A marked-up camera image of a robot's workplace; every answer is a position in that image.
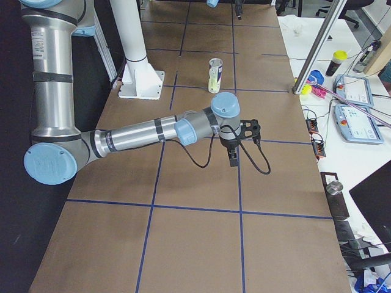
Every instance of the yellow bottle cap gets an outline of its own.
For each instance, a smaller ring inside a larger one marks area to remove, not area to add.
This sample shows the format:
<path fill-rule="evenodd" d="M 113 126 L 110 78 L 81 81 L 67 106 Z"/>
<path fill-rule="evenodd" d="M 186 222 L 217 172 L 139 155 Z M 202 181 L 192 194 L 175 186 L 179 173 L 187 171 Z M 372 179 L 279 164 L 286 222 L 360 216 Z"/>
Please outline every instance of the yellow bottle cap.
<path fill-rule="evenodd" d="M 303 86 L 303 89 L 301 90 L 302 95 L 308 95 L 310 92 L 312 92 L 312 86 L 309 84 L 306 84 Z"/>
<path fill-rule="evenodd" d="M 348 58 L 348 53 L 342 50 L 338 50 L 334 52 L 333 54 L 334 58 L 339 59 L 339 60 L 345 60 Z"/>

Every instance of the black chair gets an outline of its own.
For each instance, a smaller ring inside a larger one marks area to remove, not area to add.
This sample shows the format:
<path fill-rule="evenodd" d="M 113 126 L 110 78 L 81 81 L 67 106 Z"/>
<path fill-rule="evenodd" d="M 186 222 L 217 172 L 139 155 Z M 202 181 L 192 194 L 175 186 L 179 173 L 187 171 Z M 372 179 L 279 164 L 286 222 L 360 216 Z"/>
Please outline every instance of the black chair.
<path fill-rule="evenodd" d="M 375 0 L 348 0 L 345 4 L 345 7 L 343 8 L 339 18 L 350 21 L 351 23 L 354 23 L 354 28 L 357 29 L 360 25 L 357 20 L 354 20 L 348 16 L 346 16 L 346 13 L 348 10 L 358 10 L 362 7 L 368 6 L 372 3 L 374 3 Z M 321 8 L 330 8 L 330 6 L 322 6 Z M 321 12 L 327 13 L 328 10 L 325 9 L 319 9 L 316 12 L 316 16 L 319 16 Z"/>

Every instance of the white can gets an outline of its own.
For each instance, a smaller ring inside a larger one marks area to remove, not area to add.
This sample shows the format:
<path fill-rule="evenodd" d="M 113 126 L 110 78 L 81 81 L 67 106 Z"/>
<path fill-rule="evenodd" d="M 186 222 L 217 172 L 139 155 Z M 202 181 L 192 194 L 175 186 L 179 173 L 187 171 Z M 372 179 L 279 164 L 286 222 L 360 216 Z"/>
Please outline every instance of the white can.
<path fill-rule="evenodd" d="M 210 93 L 218 93 L 220 91 L 222 73 L 222 60 L 213 58 L 209 60 L 209 82 L 208 91 Z"/>

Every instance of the white pillar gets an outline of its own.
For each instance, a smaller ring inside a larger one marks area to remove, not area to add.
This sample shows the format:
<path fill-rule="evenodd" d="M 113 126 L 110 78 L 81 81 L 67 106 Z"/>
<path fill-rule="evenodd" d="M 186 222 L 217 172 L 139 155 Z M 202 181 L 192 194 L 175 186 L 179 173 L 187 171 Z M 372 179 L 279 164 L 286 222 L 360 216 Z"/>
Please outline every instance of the white pillar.
<path fill-rule="evenodd" d="M 136 0 L 110 0 L 126 57 L 121 98 L 159 99 L 164 72 L 148 63 Z"/>

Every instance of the white mounting base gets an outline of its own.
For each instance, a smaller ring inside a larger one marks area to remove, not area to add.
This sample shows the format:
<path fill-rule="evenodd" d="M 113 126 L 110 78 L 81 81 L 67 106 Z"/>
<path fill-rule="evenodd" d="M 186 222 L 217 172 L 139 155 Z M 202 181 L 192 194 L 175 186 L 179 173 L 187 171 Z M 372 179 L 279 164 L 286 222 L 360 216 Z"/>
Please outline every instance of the white mounting base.
<path fill-rule="evenodd" d="M 154 70 L 148 63 L 148 70 L 134 71 L 135 82 L 132 81 L 128 66 L 122 77 L 120 98 L 159 99 L 163 89 L 164 71 Z"/>

